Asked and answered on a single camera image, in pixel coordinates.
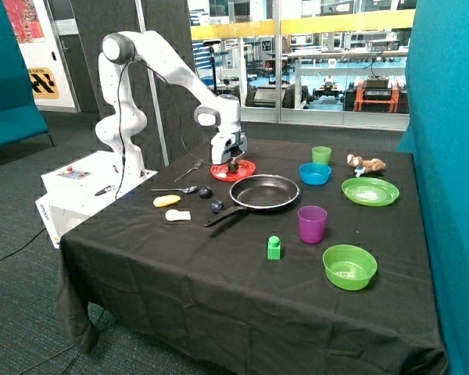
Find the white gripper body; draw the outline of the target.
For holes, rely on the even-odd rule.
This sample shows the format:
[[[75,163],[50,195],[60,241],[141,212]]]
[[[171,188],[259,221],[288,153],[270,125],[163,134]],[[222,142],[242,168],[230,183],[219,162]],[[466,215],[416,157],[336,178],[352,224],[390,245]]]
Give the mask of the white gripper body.
[[[237,155],[247,151],[247,138],[244,131],[234,133],[217,133],[210,141],[212,164],[234,162]]]

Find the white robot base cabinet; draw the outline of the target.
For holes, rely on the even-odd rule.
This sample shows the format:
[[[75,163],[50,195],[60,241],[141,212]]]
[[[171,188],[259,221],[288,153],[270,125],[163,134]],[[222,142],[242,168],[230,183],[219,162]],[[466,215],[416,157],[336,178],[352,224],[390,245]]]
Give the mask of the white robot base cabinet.
[[[54,248],[65,233],[156,175],[122,170],[112,152],[97,151],[41,176],[46,194],[35,204]]]

